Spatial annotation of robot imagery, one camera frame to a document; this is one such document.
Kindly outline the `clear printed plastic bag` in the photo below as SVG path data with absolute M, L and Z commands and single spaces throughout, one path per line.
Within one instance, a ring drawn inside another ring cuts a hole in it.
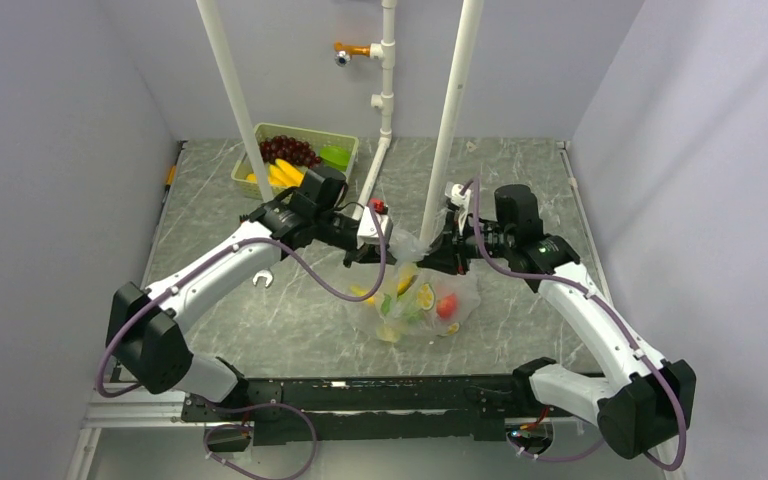
M 350 320 L 356 328 L 389 343 L 397 343 L 405 337 L 446 337 L 460 330 L 481 303 L 478 278 L 472 272 L 460 276 L 421 268 L 418 261 L 423 252 L 424 246 L 411 233 L 402 229 L 393 231 L 389 253 L 396 263 L 386 267 L 382 284 L 386 280 L 396 283 L 400 274 L 416 273 L 418 277 L 399 298 L 392 296 L 376 305 L 363 301 L 351 306 Z M 451 322 L 440 322 L 435 313 L 435 304 L 440 297 L 452 293 L 458 296 L 459 308 Z M 412 301 L 422 304 L 427 310 L 427 316 L 423 323 L 408 326 L 400 321 L 400 313 L 402 305 Z

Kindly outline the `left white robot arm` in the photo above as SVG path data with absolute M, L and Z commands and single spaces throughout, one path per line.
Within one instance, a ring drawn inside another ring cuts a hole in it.
M 247 379 L 222 359 L 194 353 L 185 334 L 244 282 L 270 285 L 272 266 L 286 258 L 335 297 L 352 301 L 353 296 L 329 285 L 299 254 L 321 242 L 344 251 L 348 262 L 387 263 L 393 226 L 386 206 L 371 201 L 354 219 L 339 206 L 346 189 L 341 172 L 315 167 L 299 186 L 242 216 L 228 238 L 182 270 L 147 287 L 132 282 L 120 287 L 99 368 L 116 359 L 152 394 L 182 391 L 205 399 L 221 419 L 239 417 L 249 403 Z

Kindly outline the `red fake apple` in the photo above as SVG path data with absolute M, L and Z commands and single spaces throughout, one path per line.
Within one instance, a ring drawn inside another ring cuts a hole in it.
M 440 297 L 435 304 L 435 313 L 440 322 L 451 322 L 459 308 L 458 296 L 454 293 Z

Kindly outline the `green fake lime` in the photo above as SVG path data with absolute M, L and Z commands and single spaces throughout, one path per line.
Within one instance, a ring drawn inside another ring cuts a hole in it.
M 426 320 L 426 308 L 416 301 L 404 303 L 401 307 L 400 321 L 411 326 L 421 324 Z

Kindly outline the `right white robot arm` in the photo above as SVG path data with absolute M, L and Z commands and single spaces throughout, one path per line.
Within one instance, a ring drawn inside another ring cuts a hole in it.
M 545 232 L 538 202 L 523 184 L 496 189 L 496 217 L 479 215 L 478 182 L 444 190 L 447 217 L 420 266 L 465 274 L 473 260 L 524 281 L 573 329 L 601 369 L 575 373 L 542 357 L 517 367 L 510 398 L 534 415 L 559 408 L 595 426 L 617 455 L 640 455 L 665 471 L 685 459 L 697 376 L 685 360 L 668 360 L 616 311 L 580 255 L 562 237 Z

